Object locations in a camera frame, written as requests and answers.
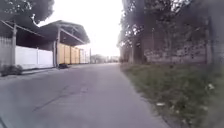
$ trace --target asphalt road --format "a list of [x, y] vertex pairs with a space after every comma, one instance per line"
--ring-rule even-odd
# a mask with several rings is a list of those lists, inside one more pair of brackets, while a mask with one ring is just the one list
[[118, 64], [0, 81], [3, 128], [167, 128]]

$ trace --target overcast sky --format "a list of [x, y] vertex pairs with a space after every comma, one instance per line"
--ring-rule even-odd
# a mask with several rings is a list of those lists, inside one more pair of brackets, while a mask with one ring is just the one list
[[119, 55], [121, 11], [122, 0], [55, 0], [53, 15], [42, 24], [56, 20], [81, 24], [91, 40], [92, 53]]

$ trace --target warehouse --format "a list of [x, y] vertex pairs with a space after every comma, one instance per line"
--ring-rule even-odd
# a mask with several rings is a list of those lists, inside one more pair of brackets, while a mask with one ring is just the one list
[[87, 62], [83, 61], [83, 59], [87, 60], [83, 56], [83, 50], [77, 47], [78, 45], [86, 45], [90, 42], [83, 26], [65, 21], [56, 21], [42, 26], [41, 31], [45, 37], [54, 42], [55, 66], [59, 64], [80, 64]]

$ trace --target fence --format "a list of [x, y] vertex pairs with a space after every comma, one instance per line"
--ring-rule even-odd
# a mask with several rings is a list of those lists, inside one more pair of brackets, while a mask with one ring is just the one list
[[0, 67], [12, 64], [12, 40], [0, 37]]
[[16, 46], [16, 65], [23, 69], [53, 67], [53, 52]]

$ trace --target grass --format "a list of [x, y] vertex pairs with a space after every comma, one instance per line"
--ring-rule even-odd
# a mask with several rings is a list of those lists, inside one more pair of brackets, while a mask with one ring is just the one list
[[160, 115], [190, 128], [200, 128], [218, 86], [215, 79], [222, 76], [198, 66], [123, 64], [121, 69]]

